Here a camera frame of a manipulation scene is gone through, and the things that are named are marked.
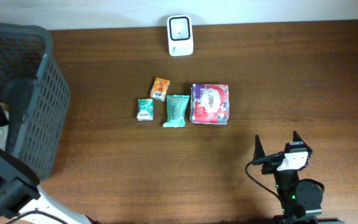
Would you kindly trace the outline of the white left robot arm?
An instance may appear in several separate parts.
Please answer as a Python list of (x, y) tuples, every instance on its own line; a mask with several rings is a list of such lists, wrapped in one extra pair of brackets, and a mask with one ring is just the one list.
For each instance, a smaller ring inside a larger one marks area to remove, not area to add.
[[(8, 123), (0, 105), (0, 128)], [(96, 223), (49, 196), (36, 174), (20, 160), (0, 148), (0, 218), (10, 223)]]

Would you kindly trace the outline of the green small tissue pack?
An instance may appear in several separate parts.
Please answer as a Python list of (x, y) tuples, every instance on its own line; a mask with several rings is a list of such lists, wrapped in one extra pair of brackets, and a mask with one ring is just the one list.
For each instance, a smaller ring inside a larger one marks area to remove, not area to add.
[(151, 98), (138, 99), (138, 121), (152, 121), (154, 119), (154, 101)]

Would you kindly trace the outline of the orange small tissue pack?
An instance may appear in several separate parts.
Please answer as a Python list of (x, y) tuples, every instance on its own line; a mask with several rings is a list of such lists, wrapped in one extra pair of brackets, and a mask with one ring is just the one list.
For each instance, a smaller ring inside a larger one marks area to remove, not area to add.
[(155, 100), (165, 101), (170, 81), (156, 77), (150, 91), (150, 97)]

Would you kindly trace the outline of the pink purple tissue pack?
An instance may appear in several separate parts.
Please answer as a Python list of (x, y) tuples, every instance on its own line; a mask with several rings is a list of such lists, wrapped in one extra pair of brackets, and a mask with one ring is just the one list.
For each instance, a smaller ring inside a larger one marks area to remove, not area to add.
[(190, 122), (226, 125), (229, 119), (229, 87), (222, 84), (193, 84)]

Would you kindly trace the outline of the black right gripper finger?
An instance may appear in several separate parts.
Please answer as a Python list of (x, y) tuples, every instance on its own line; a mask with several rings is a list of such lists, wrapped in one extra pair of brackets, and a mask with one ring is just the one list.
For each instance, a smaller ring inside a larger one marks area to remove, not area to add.
[(265, 158), (265, 152), (262, 143), (260, 141), (259, 135), (257, 134), (255, 136), (255, 149), (254, 149), (253, 161), (262, 162), (264, 158)]
[(294, 131), (293, 132), (293, 144), (297, 143), (297, 145), (302, 145), (304, 148), (306, 148), (306, 151), (308, 152), (308, 155), (311, 156), (313, 154), (313, 150), (307, 145), (307, 143), (302, 140), (300, 135)]

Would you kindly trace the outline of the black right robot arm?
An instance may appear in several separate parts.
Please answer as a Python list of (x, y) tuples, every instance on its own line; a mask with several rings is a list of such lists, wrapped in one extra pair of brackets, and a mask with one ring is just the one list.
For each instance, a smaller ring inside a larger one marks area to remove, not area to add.
[[(282, 206), (282, 215), (273, 217), (274, 223), (342, 223), (338, 219), (319, 219), (322, 214), (321, 204), (325, 187), (313, 179), (300, 179), (299, 171), (308, 166), (313, 150), (293, 132), (293, 140), (286, 143), (283, 151), (266, 155), (259, 136), (255, 137), (253, 159), (245, 166), (249, 179), (259, 187), (274, 195)], [(263, 175), (272, 174), (275, 179), (276, 191), (254, 179), (248, 171), (249, 166), (261, 166)]]

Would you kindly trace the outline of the teal wet wipes pack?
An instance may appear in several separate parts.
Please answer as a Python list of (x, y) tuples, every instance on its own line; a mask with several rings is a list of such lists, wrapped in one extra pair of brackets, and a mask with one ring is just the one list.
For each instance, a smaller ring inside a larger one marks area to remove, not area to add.
[(185, 127), (185, 111), (189, 102), (189, 95), (167, 95), (167, 121), (164, 128)]

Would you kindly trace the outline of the white tube with brown cap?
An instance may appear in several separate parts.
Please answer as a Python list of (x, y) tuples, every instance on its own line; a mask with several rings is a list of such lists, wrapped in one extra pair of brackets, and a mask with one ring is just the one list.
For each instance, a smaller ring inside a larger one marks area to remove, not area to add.
[(6, 151), (7, 137), (9, 132), (9, 112), (4, 110), (4, 114), (0, 113), (0, 149)]

